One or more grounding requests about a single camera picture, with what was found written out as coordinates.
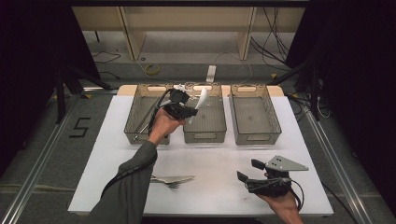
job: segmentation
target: white table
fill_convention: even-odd
[[[100,199],[105,184],[117,173],[121,163],[138,149],[123,132],[133,96],[114,96],[98,134],[92,154],[68,211],[88,214]],[[228,97],[224,97],[227,133],[222,144],[186,144],[182,128],[171,135],[168,146],[158,147],[156,175],[195,175],[195,178],[169,189],[151,183],[145,216],[175,217],[260,217],[274,212],[267,203],[248,193],[236,177],[240,171],[250,178],[263,179],[263,171],[253,168],[251,159],[269,161],[275,155],[286,157],[309,168],[290,172],[290,177],[304,189],[301,215],[329,216],[333,211],[318,179],[287,97],[272,97],[282,134],[273,146],[237,146]],[[301,198],[299,188],[292,185]]]

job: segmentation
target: person's hand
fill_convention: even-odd
[[[166,135],[174,132],[178,126],[184,125],[185,123],[186,120],[174,119],[161,108],[155,115],[154,125],[148,140],[158,146]]]
[[[288,192],[284,197],[271,198],[264,195],[259,195],[259,198],[265,200],[271,209],[284,221],[285,223],[303,223],[298,213],[297,205],[294,196]]]

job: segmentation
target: plastic tray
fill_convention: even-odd
[[[224,115],[224,103],[221,85],[219,83],[186,83],[187,94],[191,96],[186,105],[195,107],[203,87],[208,89],[208,98],[202,105],[197,116],[192,118],[192,124],[183,127],[186,143],[222,143],[227,126]]]
[[[276,143],[282,131],[265,85],[232,85],[230,107],[238,146]]]
[[[172,84],[137,85],[134,101],[124,129],[131,144],[142,144],[149,139],[149,129],[146,126],[149,124],[155,105],[163,93],[170,88],[173,88]],[[168,145],[169,141],[170,135],[165,137],[160,144]]]

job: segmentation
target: gray floor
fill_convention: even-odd
[[[152,77],[146,77],[139,64],[129,59],[122,34],[99,33],[100,43],[96,42],[93,32],[86,32],[85,36],[92,54],[107,51],[120,55],[117,60],[111,63],[97,64],[100,72],[111,72],[120,77],[120,79],[116,79],[109,73],[101,73],[102,80],[114,87],[124,84],[163,82],[158,78],[171,79],[175,82],[182,82],[185,79],[204,81],[207,67],[213,63],[218,67],[216,81],[224,84],[238,83],[248,78],[250,76],[249,66],[253,74],[249,82],[267,83],[271,80],[271,74],[281,76],[285,73],[285,71],[265,65],[262,56],[254,49],[250,49],[246,62],[236,60],[232,56],[237,55],[233,34],[152,33],[147,36],[138,62],[143,65],[147,63],[160,65],[160,73],[155,76],[157,79],[153,79]],[[290,43],[293,34],[282,36],[284,36],[285,42]],[[255,37],[263,41],[264,35],[255,34]],[[277,52],[274,42],[269,44],[269,48],[272,52]],[[222,52],[230,52],[232,55],[224,53],[215,61],[215,58]],[[97,62],[106,62],[115,57],[118,56],[101,53],[94,59]],[[280,66],[275,61],[266,60],[266,62]],[[285,93],[294,92],[294,81],[295,77],[281,84]],[[95,87],[90,82],[81,82],[85,87]],[[78,100],[74,112],[66,123],[63,134],[37,182],[35,191],[21,213],[18,223],[83,223],[84,217],[68,213],[67,207],[73,198],[74,189],[77,187],[85,164],[90,157],[111,97],[112,94],[91,92]],[[296,113],[296,119],[299,120],[298,124],[319,178],[348,206],[344,192],[341,190],[337,178],[323,153],[307,115],[304,112],[298,113],[300,107],[294,102],[290,102],[290,104]],[[45,147],[52,130],[55,128],[56,116],[56,100],[51,98],[48,106],[43,108],[42,117],[36,124],[35,131],[26,140],[26,148],[19,151],[17,157],[0,179],[0,217],[6,213],[19,190],[19,186],[23,184]],[[78,118],[90,118],[81,122],[84,126],[89,127],[89,130],[83,138],[70,138],[70,135],[81,134],[81,130],[73,129]],[[321,117],[320,124],[324,127],[336,154],[354,183],[373,223],[396,223],[395,217],[361,167],[359,159],[352,156],[347,140],[337,124],[337,117],[330,116],[327,119]],[[329,192],[328,197],[333,206],[334,215],[331,217],[304,217],[304,222],[353,223],[346,210]],[[262,223],[281,223],[277,217],[259,217],[258,220]],[[173,219],[169,223],[192,223],[192,221]]]

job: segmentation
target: metal fork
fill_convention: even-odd
[[[156,175],[151,175],[151,180],[163,182],[169,189],[178,189],[178,187],[180,186],[179,181],[168,181],[165,179],[161,179],[160,177],[158,177]]]

